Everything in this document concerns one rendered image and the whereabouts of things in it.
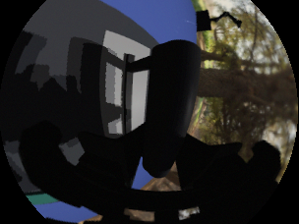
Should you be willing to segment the green trowel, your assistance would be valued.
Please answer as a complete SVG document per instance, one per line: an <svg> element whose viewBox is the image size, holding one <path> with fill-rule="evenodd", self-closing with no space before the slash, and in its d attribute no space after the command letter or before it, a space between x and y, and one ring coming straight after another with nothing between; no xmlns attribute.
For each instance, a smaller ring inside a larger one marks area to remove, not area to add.
<svg viewBox="0 0 299 224"><path fill-rule="evenodd" d="M25 196L29 199L29 201L32 203L32 205L43 205L44 203L51 203L51 202L58 202L58 199L52 198L52 196L49 196L48 194L45 194L44 191L38 191L34 192L25 192Z"/></svg>

